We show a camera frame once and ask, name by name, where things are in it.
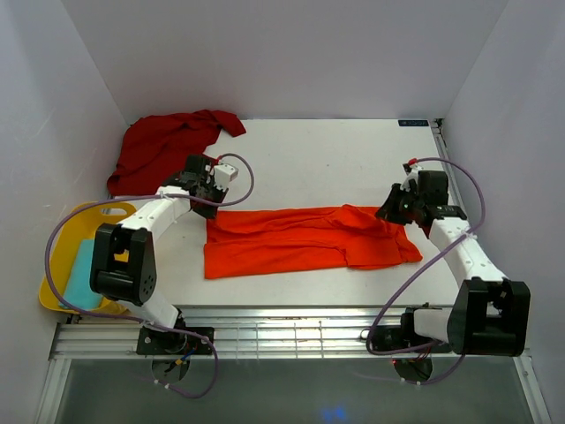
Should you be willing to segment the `orange t shirt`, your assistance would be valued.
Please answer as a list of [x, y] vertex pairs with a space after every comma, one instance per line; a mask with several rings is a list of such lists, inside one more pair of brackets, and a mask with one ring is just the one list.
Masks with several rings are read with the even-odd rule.
[[352, 206], [221, 211], [207, 222], [204, 276], [387, 269], [422, 261], [401, 225]]

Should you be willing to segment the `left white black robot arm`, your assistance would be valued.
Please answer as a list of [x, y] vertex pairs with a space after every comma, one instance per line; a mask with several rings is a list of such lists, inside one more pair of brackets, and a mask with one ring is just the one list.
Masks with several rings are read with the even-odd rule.
[[154, 243], [184, 214], [214, 219], [238, 169], [219, 159], [189, 155], [185, 168], [158, 187], [156, 198], [117, 224], [101, 225], [94, 237], [90, 288], [127, 307], [143, 322], [161, 326], [157, 343], [179, 352], [187, 342], [177, 325], [180, 311], [156, 289]]

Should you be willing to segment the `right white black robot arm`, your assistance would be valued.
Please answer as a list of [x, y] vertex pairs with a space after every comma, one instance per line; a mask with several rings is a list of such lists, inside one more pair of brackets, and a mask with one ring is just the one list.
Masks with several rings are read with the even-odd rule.
[[418, 351], [432, 341], [464, 355], [515, 357], [523, 353], [531, 292], [489, 260], [467, 215], [448, 202], [448, 176], [405, 164], [406, 179], [392, 185], [376, 216], [416, 224], [439, 249], [458, 284], [451, 307], [409, 307], [401, 316], [401, 345]]

